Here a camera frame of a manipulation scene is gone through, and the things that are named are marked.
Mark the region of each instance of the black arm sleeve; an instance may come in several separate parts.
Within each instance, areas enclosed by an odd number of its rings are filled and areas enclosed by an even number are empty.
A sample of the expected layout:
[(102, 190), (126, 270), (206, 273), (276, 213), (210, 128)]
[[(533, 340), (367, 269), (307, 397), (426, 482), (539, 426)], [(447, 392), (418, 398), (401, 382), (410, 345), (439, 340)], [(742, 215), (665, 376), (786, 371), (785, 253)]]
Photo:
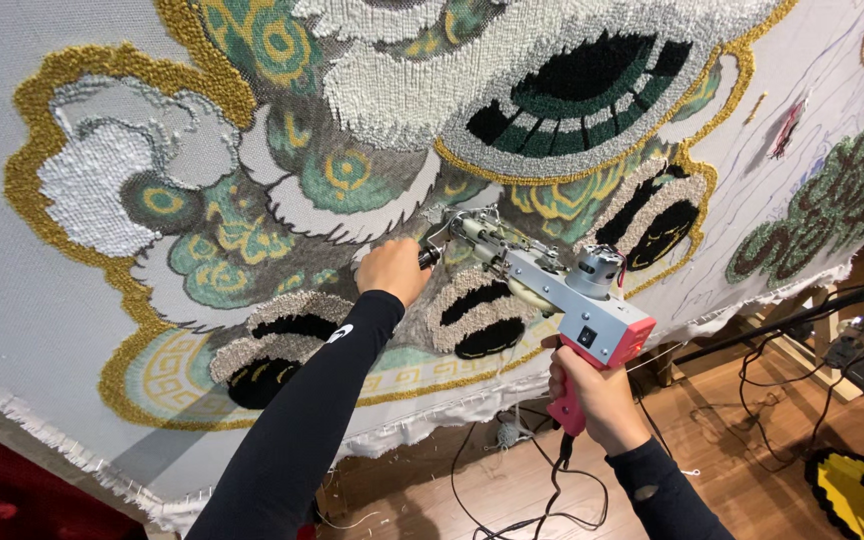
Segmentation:
[(655, 437), (606, 463), (652, 540), (735, 540)]
[(404, 314), (385, 291), (359, 297), (345, 334), (322, 345), (255, 421), (187, 540), (295, 540), (366, 375)]

